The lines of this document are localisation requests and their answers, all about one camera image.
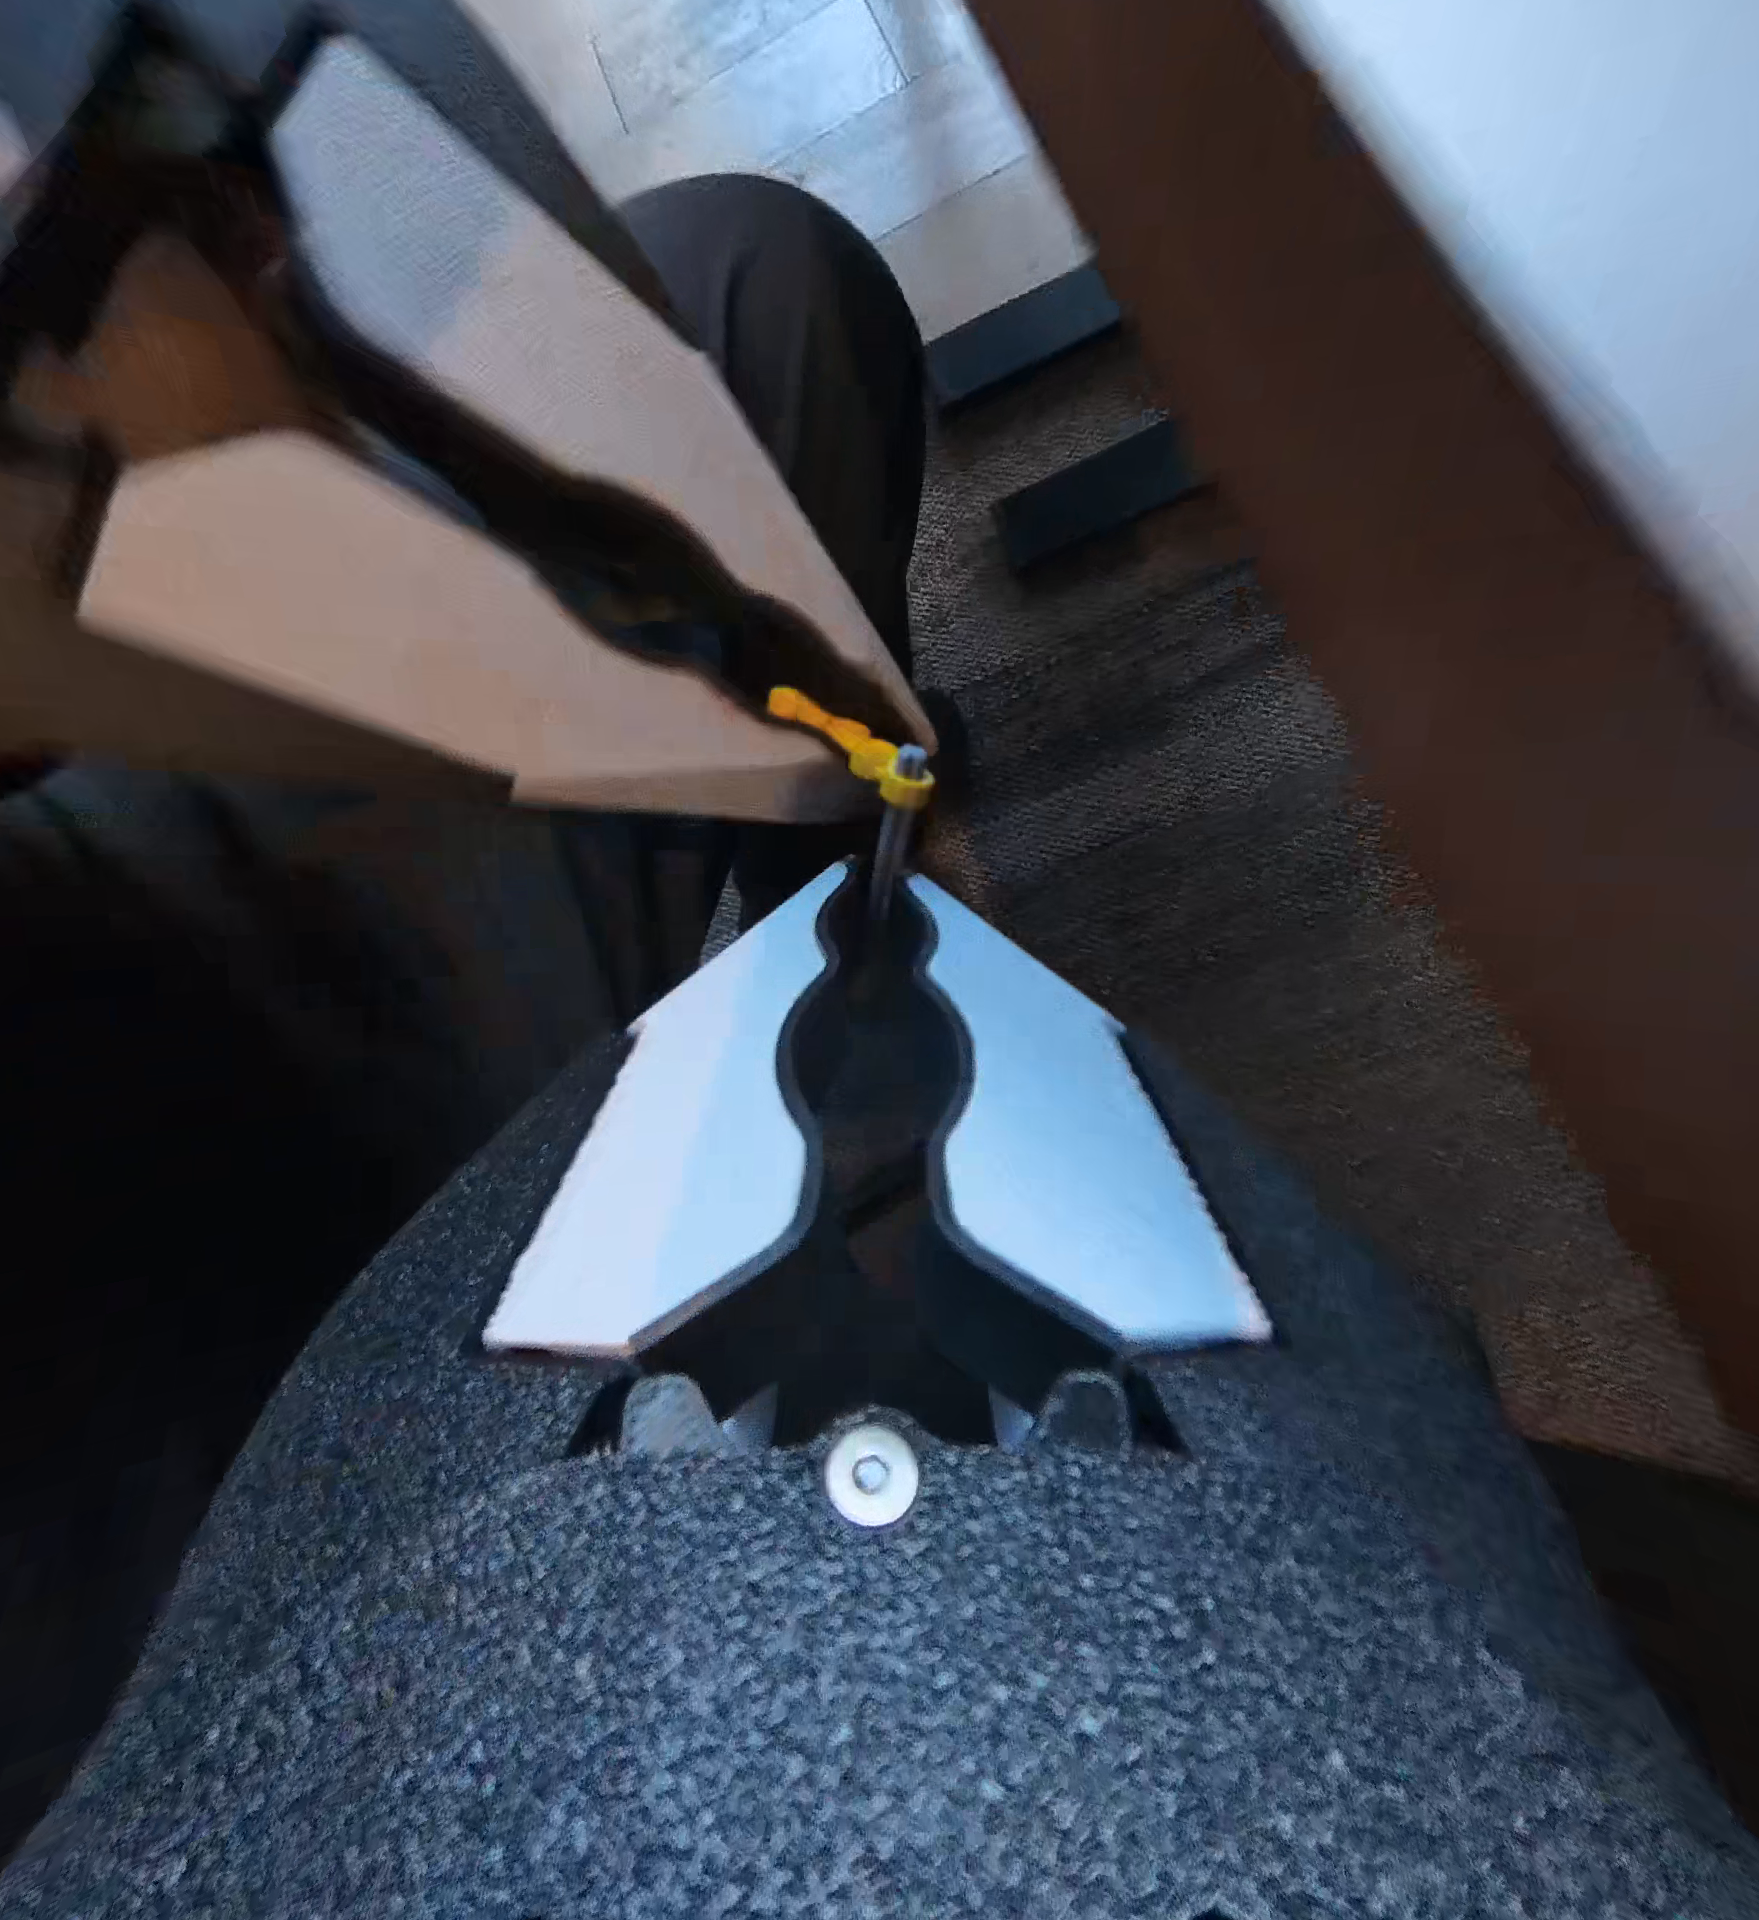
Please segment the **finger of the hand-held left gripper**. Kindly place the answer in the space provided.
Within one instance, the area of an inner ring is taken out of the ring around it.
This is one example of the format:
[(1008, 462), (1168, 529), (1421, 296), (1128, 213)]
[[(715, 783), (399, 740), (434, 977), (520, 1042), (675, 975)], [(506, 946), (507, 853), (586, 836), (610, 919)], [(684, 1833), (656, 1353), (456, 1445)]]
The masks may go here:
[(568, 227), (365, 43), (289, 53), (265, 162), (290, 304), (341, 401), (590, 635), (935, 749), (933, 726), (743, 419), (590, 192)]
[(526, 563), (293, 431), (122, 468), (76, 616), (528, 806), (799, 824), (874, 800), (816, 732), (590, 635)]

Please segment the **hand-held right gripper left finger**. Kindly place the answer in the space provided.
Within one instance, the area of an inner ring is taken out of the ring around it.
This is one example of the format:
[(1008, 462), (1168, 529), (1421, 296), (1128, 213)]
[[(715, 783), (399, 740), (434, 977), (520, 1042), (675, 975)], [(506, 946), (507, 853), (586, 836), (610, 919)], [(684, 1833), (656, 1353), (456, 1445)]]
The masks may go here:
[(827, 975), (819, 914), (847, 874), (827, 866), (630, 1024), (482, 1352), (636, 1361), (802, 1234), (819, 1170), (778, 1042)]

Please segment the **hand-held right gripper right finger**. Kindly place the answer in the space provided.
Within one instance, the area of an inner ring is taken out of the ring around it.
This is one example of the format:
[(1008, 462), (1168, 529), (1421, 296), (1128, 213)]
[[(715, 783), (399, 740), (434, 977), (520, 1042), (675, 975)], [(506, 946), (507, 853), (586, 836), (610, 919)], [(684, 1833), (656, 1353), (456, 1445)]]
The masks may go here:
[(961, 1036), (938, 1186), (965, 1257), (1126, 1357), (1269, 1344), (1121, 1023), (938, 884), (908, 891)]

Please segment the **black axle rod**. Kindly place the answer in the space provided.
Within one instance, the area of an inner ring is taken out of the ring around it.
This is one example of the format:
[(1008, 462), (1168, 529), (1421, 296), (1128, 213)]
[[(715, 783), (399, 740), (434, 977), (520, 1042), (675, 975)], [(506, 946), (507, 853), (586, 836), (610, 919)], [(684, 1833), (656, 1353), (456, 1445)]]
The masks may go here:
[(858, 1016), (880, 1008), (888, 994), (891, 900), (913, 850), (920, 815), (935, 791), (928, 752), (916, 743), (895, 746), (877, 791), (884, 816), (871, 858), (863, 946), (849, 1000)]

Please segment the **yellow thin ridged beam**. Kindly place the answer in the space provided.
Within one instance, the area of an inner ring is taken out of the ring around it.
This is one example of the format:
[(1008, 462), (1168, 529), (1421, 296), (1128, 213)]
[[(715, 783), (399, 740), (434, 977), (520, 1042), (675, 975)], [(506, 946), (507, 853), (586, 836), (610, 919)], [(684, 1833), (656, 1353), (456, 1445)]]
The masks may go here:
[(816, 734), (845, 761), (845, 769), (880, 793), (888, 806), (905, 813), (926, 809), (938, 780), (921, 749), (891, 743), (852, 719), (821, 707), (792, 685), (772, 685), (767, 694), (767, 715), (772, 722), (799, 726)]

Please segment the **person's black trousers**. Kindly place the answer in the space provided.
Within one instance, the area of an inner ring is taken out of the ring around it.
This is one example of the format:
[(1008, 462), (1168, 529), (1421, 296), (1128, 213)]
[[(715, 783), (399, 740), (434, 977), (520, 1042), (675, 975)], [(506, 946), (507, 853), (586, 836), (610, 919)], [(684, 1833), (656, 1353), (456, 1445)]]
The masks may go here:
[[(891, 268), (845, 216), (784, 179), (673, 179), (629, 198), (620, 213), (921, 695), (938, 725), (944, 783), (959, 793), (959, 707), (920, 683), (911, 653), (908, 571), (926, 481), (926, 359)], [(559, 839), (615, 1023), (638, 1018), (699, 966), (725, 884), (745, 929), (868, 845), (856, 823), (646, 815), (575, 815)]]

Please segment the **black flat floor bar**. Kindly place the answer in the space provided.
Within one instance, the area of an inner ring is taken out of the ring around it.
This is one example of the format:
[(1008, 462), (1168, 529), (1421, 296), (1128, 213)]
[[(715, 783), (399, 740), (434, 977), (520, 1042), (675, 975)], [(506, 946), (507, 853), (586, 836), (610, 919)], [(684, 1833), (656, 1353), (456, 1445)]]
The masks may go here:
[(942, 415), (1001, 394), (1120, 331), (1124, 310), (1094, 263), (1004, 301), (926, 344)]
[(1089, 543), (1211, 487), (1171, 417), (1132, 427), (1109, 445), (1004, 494), (992, 522), (1006, 568), (1027, 577)]

